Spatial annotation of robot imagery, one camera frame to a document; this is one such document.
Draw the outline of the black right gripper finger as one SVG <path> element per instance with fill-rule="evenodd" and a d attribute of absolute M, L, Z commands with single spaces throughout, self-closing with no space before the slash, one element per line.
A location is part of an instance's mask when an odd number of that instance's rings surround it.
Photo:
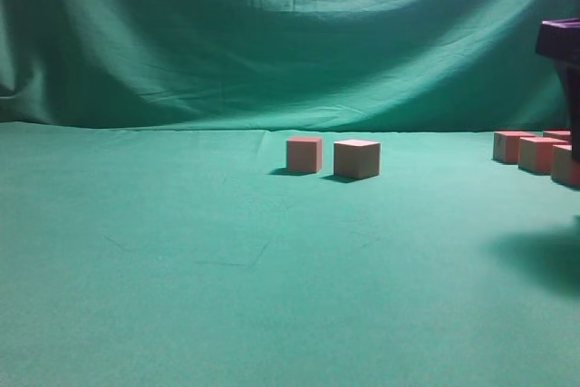
<path fill-rule="evenodd" d="M 570 120 L 572 159 L 579 162 L 579 70 L 568 64 L 556 64 L 556 73 L 566 97 Z"/>

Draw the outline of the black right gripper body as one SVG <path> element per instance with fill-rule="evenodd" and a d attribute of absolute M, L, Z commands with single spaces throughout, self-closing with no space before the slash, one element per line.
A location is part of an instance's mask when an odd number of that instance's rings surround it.
<path fill-rule="evenodd" d="M 536 54 L 579 68 L 579 19 L 545 20 L 539 26 Z"/>

